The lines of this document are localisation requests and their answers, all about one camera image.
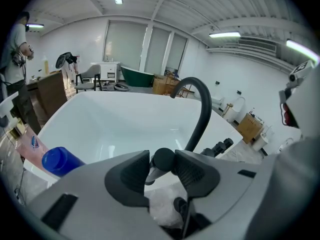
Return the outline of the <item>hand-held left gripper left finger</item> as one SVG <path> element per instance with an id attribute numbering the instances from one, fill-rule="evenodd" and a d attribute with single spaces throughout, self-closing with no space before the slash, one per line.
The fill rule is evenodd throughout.
<path id="1" fill-rule="evenodd" d="M 144 195 L 148 150 L 80 166 L 27 206 L 68 240 L 173 240 L 151 217 Z"/>

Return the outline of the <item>cardboard box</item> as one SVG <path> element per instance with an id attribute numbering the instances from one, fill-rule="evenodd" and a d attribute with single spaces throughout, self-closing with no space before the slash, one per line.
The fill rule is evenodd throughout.
<path id="1" fill-rule="evenodd" d="M 166 79 L 155 78 L 153 80 L 152 92 L 155 95 L 167 95 L 173 88 L 174 86 Z"/>
<path id="2" fill-rule="evenodd" d="M 236 130 L 241 134 L 243 141 L 248 144 L 262 132 L 263 124 L 250 113 L 247 113 Z"/>

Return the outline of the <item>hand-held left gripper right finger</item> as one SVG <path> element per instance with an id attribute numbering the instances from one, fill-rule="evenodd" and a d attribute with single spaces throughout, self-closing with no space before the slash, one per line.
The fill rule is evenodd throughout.
<path id="1" fill-rule="evenodd" d="M 262 165 L 176 151 L 187 193 L 182 238 L 244 238 L 265 193 Z"/>

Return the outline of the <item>dark wooden cabinet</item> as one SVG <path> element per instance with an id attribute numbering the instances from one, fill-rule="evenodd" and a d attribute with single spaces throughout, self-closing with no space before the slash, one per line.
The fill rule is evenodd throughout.
<path id="1" fill-rule="evenodd" d="M 26 87 L 41 126 L 44 126 L 67 102 L 63 75 L 60 71 L 37 80 L 31 80 Z"/>

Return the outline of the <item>black curved faucet spout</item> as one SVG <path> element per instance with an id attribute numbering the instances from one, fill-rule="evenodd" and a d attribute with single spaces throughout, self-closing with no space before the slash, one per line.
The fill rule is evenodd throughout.
<path id="1" fill-rule="evenodd" d="M 185 147 L 186 151 L 193 152 L 210 122 L 212 114 L 212 100 L 208 87 L 200 79 L 196 77 L 186 77 L 182 79 L 175 86 L 175 88 L 169 96 L 172 99 L 174 99 L 177 96 L 177 94 L 182 90 L 182 88 L 186 85 L 194 86 L 198 90 L 201 99 L 201 111 L 199 119 Z"/>

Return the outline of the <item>white vanity cabinet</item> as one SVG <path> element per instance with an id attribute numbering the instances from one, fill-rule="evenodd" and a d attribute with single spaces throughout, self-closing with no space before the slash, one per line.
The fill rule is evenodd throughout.
<path id="1" fill-rule="evenodd" d="M 120 76 L 120 62 L 91 62 L 91 65 L 100 65 L 101 75 L 103 81 L 113 81 L 117 83 Z"/>

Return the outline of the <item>pink bottle with blue cap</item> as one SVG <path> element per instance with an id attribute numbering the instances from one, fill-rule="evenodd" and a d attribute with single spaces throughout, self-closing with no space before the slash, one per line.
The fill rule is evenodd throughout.
<path id="1" fill-rule="evenodd" d="M 65 147 L 48 149 L 29 126 L 16 126 L 10 133 L 16 141 L 16 151 L 33 166 L 45 173 L 63 177 L 85 163 Z"/>

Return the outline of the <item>grey window roller blind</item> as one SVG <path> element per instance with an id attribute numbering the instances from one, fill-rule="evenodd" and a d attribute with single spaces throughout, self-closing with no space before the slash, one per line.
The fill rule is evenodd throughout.
<path id="1" fill-rule="evenodd" d="M 138 70 L 146 31 L 145 24 L 110 21 L 105 39 L 104 59 Z"/>
<path id="2" fill-rule="evenodd" d="M 152 29 L 144 71 L 160 75 L 170 32 L 161 28 Z"/>
<path id="3" fill-rule="evenodd" d="M 178 70 L 182 61 L 187 39 L 175 34 L 170 47 L 166 67 L 171 71 Z"/>

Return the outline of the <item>grey chair black legs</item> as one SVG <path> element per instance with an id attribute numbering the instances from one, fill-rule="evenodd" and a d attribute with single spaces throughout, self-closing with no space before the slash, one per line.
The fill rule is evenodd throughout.
<path id="1" fill-rule="evenodd" d="M 84 79 L 91 79 L 93 81 L 84 82 Z M 76 93 L 78 93 L 79 91 L 86 92 L 87 90 L 96 91 L 97 84 L 98 84 L 99 90 L 102 91 L 101 65 L 93 64 L 87 71 L 76 74 L 74 89 L 76 90 Z"/>

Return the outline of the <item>dark green bathtub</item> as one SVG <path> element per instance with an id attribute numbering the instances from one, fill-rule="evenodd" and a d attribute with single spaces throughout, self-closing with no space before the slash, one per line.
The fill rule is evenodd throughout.
<path id="1" fill-rule="evenodd" d="M 131 87 L 148 88 L 155 78 L 154 74 L 120 66 L 125 82 Z"/>

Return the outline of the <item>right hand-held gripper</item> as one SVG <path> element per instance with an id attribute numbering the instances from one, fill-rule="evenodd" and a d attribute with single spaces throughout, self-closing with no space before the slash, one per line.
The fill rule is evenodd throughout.
<path id="1" fill-rule="evenodd" d="M 284 126 L 299 129 L 304 139 L 320 137 L 320 64 L 308 60 L 294 68 L 279 103 Z"/>

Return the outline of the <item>wall air vent grille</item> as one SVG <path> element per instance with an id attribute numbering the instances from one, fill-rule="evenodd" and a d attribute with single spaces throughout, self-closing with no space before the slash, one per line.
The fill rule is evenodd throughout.
<path id="1" fill-rule="evenodd" d="M 237 40 L 237 44 L 240 48 L 246 50 L 259 52 L 272 57 L 277 56 L 277 44 L 272 41 L 251 37 L 241 37 Z"/>

